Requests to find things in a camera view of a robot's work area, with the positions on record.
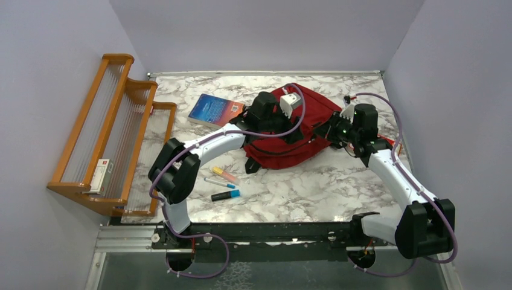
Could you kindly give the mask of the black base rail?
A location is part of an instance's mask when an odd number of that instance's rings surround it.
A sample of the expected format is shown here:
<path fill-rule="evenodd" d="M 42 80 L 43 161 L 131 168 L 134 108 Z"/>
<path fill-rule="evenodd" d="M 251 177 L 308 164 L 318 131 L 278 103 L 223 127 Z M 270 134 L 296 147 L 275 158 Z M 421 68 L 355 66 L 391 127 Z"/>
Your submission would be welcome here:
<path fill-rule="evenodd" d="M 371 250 L 385 242 L 355 229 L 354 222 L 200 223 L 193 222 L 177 237 L 157 224 L 151 248 L 169 257 L 200 263 L 224 262 L 346 262 L 348 254 Z"/>

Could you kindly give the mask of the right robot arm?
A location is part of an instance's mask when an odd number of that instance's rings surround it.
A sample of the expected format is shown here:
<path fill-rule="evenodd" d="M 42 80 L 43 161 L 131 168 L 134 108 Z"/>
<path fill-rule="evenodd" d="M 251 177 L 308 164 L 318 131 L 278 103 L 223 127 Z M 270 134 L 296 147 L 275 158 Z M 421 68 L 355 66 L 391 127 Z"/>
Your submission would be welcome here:
<path fill-rule="evenodd" d="M 391 144 L 378 136 L 378 112 L 374 105 L 349 105 L 334 112 L 315 128 L 315 134 L 333 144 L 351 144 L 355 157 L 374 172 L 391 192 L 402 211 L 400 218 L 365 213 L 353 218 L 349 240 L 362 246 L 378 238 L 397 246 L 407 259 L 427 257 L 456 250 L 455 206 L 426 190 L 404 167 Z"/>

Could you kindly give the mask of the blue paperback book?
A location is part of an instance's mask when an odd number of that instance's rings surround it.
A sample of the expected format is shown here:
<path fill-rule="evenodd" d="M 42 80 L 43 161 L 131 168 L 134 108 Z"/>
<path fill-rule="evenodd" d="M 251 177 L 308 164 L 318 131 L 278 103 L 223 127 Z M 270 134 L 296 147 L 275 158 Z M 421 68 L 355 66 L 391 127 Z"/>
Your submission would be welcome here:
<path fill-rule="evenodd" d="M 188 114 L 188 120 L 192 123 L 218 129 L 242 113 L 244 108 L 243 103 L 201 94 Z"/>

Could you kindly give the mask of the wooden rack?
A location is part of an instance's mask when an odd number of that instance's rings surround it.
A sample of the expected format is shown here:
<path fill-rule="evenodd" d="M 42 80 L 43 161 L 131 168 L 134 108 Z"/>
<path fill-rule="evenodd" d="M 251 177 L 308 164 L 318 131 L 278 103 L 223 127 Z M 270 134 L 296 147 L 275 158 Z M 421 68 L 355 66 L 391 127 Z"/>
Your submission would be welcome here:
<path fill-rule="evenodd" d="M 47 188 L 104 216 L 156 214 L 143 165 L 170 137 L 177 106 L 155 100 L 157 83 L 129 77 L 130 54 L 105 54 Z M 104 196 L 90 195 L 99 159 L 114 168 Z"/>

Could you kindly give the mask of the black blue highlighter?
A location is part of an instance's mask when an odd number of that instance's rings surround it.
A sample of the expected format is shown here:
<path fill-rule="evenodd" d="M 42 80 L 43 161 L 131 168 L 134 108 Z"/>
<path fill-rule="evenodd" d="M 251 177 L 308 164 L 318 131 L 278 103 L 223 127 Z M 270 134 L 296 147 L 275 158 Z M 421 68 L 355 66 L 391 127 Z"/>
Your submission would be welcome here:
<path fill-rule="evenodd" d="M 226 200 L 226 199 L 237 198 L 239 196 L 240 196 L 240 190 L 231 190 L 231 191 L 216 193 L 214 195 L 211 195 L 211 201 L 217 202 L 217 201 L 222 201 L 222 200 Z"/>

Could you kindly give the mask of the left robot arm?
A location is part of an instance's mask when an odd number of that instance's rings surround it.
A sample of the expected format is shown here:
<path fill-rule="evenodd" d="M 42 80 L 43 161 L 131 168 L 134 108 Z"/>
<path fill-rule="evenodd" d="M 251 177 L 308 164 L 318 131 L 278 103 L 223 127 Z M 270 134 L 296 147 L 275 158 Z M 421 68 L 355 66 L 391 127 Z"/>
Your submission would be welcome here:
<path fill-rule="evenodd" d="M 290 83 L 286 88 L 287 93 L 278 102 L 277 116 L 288 120 L 296 108 L 302 111 L 299 120 L 284 129 L 274 124 L 268 129 L 263 127 L 265 121 L 258 114 L 267 112 L 265 106 L 268 101 L 259 94 L 241 118 L 230 121 L 213 133 L 184 143 L 172 138 L 164 144 L 148 174 L 152 182 L 149 195 L 162 202 L 164 224 L 169 229 L 166 238 L 172 246 L 182 248 L 194 237 L 187 230 L 191 221 L 186 199 L 194 189 L 198 171 L 204 164 L 243 147 L 254 138 L 281 138 L 299 129 L 306 114 L 307 101 L 295 84 Z"/>

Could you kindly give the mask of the red backpack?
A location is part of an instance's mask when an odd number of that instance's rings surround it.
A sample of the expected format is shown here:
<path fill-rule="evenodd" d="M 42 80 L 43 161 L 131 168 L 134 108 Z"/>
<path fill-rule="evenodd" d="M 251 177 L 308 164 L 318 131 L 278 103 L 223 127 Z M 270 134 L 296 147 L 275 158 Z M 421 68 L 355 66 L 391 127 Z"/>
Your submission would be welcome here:
<path fill-rule="evenodd" d="M 252 104 L 245 109 L 239 125 L 259 134 L 280 134 L 299 123 L 302 106 L 294 109 L 288 118 L 280 108 L 280 98 L 289 93 L 302 92 L 306 100 L 306 114 L 300 126 L 292 133 L 278 138 L 248 136 L 243 150 L 247 174 L 260 169 L 286 169 L 312 158 L 331 146 L 325 139 L 328 121 L 342 108 L 327 97 L 297 83 L 282 86 L 272 92 L 259 92 Z"/>

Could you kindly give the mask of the blue white pen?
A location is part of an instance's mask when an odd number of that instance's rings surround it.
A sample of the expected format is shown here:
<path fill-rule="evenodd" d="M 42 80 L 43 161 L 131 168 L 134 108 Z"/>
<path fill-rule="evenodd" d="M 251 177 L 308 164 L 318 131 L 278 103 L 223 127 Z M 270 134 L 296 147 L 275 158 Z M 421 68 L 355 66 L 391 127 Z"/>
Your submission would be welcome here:
<path fill-rule="evenodd" d="M 229 188 L 229 189 L 235 189 L 236 188 L 236 186 L 234 184 L 217 181 L 217 180 L 213 180 L 213 179 L 210 179 L 210 178 L 204 178 L 203 180 L 205 182 L 207 182 L 207 183 L 214 184 L 214 185 L 219 185 L 221 187 L 226 187 L 226 188 Z"/>

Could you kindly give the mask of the yellow orange highlighter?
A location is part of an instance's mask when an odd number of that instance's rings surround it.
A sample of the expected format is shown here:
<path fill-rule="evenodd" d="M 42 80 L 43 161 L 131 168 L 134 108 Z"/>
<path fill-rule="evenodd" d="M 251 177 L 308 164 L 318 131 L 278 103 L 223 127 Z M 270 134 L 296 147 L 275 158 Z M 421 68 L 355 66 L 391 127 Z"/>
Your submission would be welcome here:
<path fill-rule="evenodd" d="M 228 173 L 226 170 L 221 169 L 220 167 L 213 167 L 212 172 L 216 174 L 217 176 L 223 178 L 224 180 L 228 181 L 229 183 L 239 185 L 239 180 L 235 176 Z"/>

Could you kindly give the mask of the white red box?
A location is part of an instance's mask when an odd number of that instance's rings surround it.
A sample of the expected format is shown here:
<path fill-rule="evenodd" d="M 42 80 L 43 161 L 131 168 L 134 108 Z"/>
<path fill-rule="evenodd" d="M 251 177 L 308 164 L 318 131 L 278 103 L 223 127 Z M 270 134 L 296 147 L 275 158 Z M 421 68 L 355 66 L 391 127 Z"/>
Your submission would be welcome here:
<path fill-rule="evenodd" d="M 91 189 L 88 191 L 88 194 L 100 196 L 104 196 L 106 194 L 113 168 L 114 163 L 111 159 L 98 160 L 91 180 Z"/>

